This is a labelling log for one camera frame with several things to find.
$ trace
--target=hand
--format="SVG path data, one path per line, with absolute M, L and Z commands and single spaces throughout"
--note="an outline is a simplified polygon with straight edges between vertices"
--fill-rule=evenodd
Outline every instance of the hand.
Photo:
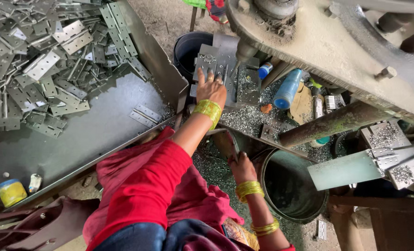
M 227 89 L 222 85 L 221 77 L 215 79 L 213 71 L 207 72 L 207 82 L 205 82 L 205 76 L 201 68 L 198 68 L 198 89 L 196 90 L 196 101 L 211 100 L 220 105 L 221 109 L 224 109 L 226 104 Z
M 245 152 L 240 152 L 238 163 L 232 161 L 230 168 L 237 185 L 244 181 L 258 181 L 255 168 Z

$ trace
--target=bucket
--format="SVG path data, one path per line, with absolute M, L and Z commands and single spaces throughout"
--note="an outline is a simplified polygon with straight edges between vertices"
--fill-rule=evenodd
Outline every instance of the bucket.
M 198 57 L 201 44 L 212 45 L 213 34 L 192 31 L 177 38 L 173 47 L 173 64 L 189 83 L 193 83 L 194 59 Z
M 307 169 L 314 163 L 279 149 L 265 150 L 252 162 L 276 218 L 307 224 L 325 210 L 329 191 L 315 188 Z

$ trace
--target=yellow jar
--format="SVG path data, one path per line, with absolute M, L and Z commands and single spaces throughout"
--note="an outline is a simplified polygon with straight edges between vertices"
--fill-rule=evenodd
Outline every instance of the yellow jar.
M 26 190 L 18 179 L 7 180 L 0 184 L 0 198 L 5 207 L 10 207 L 26 197 Z

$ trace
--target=concrete floor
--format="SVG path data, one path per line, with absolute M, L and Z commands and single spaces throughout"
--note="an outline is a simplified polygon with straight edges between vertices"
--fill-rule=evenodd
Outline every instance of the concrete floor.
M 181 0 L 128 0 L 134 10 L 141 17 L 147 31 L 152 34 L 162 48 L 165 50 L 169 59 L 173 58 L 173 45 L 177 37 L 187 33 L 190 27 L 192 7 L 183 3 Z M 203 19 L 199 18 L 198 10 L 196 26 L 194 30 L 207 31 L 210 33 L 219 32 L 228 35 L 234 35 L 229 25 L 221 25 L 213 21 L 208 14 Z M 207 180 L 207 183 L 218 185 L 223 191 L 231 195 L 231 206 L 237 213 L 246 220 L 246 227 L 250 224 L 249 210 L 246 205 L 240 204 L 234 195 L 235 182 L 232 177 L 222 179 L 228 172 L 227 165 L 224 161 L 216 156 L 206 156 L 209 153 L 197 151 L 193 156 L 194 163 L 199 169 L 201 175 Z M 209 175 L 215 172 L 222 172 L 221 175 Z M 68 189 L 62 191 L 60 195 L 67 195 L 76 199 L 101 198 L 94 185 L 97 184 L 96 174 L 92 174 L 91 184 L 83 188 L 81 181 L 77 182 Z M 317 222 L 323 220 L 327 223 L 327 240 L 314 241 L 316 235 Z M 298 251 L 339 251 L 337 237 L 334 227 L 326 216 L 320 215 L 316 220 L 306 225 L 292 223 L 282 220 L 281 229 L 286 237 L 292 242 Z M 372 230 L 361 230 L 364 249 L 366 251 L 375 251 L 376 245 Z M 85 250 L 86 244 L 80 236 L 73 241 L 58 248 L 59 251 L 79 251 Z

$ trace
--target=gold bangle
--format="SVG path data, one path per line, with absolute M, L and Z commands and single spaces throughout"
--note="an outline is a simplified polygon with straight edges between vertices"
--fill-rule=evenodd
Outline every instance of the gold bangle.
M 193 110 L 193 113 L 201 113 L 207 115 L 211 119 L 213 124 L 209 130 L 213 130 L 216 127 L 222 112 L 220 105 L 208 99 L 199 101 Z
M 235 189 L 238 200 L 242 203 L 247 203 L 246 195 L 259 193 L 264 197 L 263 189 L 258 181 L 245 181 L 237 186 Z
M 250 229 L 252 229 L 252 231 L 255 232 L 255 235 L 257 237 L 271 234 L 277 231 L 277 229 L 279 228 L 280 228 L 280 223 L 278 222 L 276 218 L 273 218 L 273 222 L 271 224 L 265 225 L 265 226 L 255 227 L 253 223 L 250 224 Z

